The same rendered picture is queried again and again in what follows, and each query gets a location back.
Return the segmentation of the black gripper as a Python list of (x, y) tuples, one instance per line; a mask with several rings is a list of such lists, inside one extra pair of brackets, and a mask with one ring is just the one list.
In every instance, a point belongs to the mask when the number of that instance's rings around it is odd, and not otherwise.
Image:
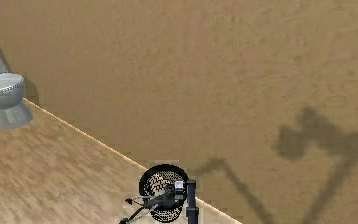
[(183, 187), (177, 187), (175, 184), (168, 184), (164, 188), (164, 193), (151, 198), (134, 197), (126, 198), (125, 202), (130, 205), (140, 205), (130, 217), (122, 218), (118, 224), (132, 224), (143, 217), (142, 211), (150, 213), (153, 210), (174, 210), (181, 207), (185, 201), (185, 190)]

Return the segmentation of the grey toilet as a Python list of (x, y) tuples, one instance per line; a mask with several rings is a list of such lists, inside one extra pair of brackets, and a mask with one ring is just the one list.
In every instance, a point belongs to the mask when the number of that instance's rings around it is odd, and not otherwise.
[(16, 129), (27, 125), (33, 115), (23, 103), (25, 79), (20, 74), (10, 73), (0, 54), (0, 127)]

